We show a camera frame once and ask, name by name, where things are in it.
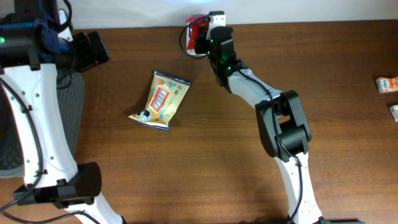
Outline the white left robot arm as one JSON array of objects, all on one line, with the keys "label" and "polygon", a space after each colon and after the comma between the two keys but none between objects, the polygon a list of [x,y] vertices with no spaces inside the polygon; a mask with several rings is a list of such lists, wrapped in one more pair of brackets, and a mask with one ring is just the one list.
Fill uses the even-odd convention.
[{"label": "white left robot arm", "polygon": [[124,223],[102,194],[99,165],[77,164],[65,137],[59,73],[110,59],[97,32],[72,34],[72,15],[57,1],[15,1],[14,12],[1,20],[1,86],[24,159],[24,184],[11,205],[52,203],[82,223]]}]

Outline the yellow snack bag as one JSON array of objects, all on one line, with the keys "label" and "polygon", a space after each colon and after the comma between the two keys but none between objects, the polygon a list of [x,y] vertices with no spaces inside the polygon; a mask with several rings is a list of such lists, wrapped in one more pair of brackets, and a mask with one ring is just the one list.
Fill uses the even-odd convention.
[{"label": "yellow snack bag", "polygon": [[129,118],[143,126],[168,131],[169,122],[191,85],[188,80],[155,71],[145,108]]}]

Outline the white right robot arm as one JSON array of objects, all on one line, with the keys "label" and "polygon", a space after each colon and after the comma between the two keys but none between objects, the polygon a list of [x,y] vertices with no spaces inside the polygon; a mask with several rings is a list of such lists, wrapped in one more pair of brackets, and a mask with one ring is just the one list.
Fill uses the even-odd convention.
[{"label": "white right robot arm", "polygon": [[308,171],[307,117],[297,92],[276,90],[258,79],[234,51],[230,27],[200,28],[195,52],[206,54],[218,84],[249,103],[256,112],[263,148],[273,158],[284,181],[289,223],[319,223],[322,219]]}]

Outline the red snack bag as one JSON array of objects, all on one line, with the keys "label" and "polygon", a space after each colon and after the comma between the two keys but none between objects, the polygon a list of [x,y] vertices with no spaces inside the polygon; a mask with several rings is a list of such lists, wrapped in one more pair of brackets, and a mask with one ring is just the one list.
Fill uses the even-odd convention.
[{"label": "red snack bag", "polygon": [[[195,41],[198,28],[204,27],[208,29],[209,21],[208,14],[194,14],[187,18],[186,23],[188,24],[187,32],[190,30],[193,34],[193,40]],[[188,51],[189,54],[195,54],[195,50]]]}]

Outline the teal tissue pack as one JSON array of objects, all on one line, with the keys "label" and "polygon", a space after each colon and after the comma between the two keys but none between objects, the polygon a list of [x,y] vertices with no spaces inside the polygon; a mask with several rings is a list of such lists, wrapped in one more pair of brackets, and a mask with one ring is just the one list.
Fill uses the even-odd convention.
[{"label": "teal tissue pack", "polygon": [[391,115],[394,118],[394,121],[398,122],[398,105],[391,106],[389,108],[389,111],[391,112]]}]

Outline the orange tissue pack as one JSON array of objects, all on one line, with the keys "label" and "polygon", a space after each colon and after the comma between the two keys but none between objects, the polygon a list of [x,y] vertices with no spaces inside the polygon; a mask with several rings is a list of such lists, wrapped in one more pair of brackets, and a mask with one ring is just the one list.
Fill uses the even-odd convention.
[{"label": "orange tissue pack", "polygon": [[384,78],[380,77],[376,80],[377,89],[380,93],[392,93],[397,92],[397,77],[395,78]]}]

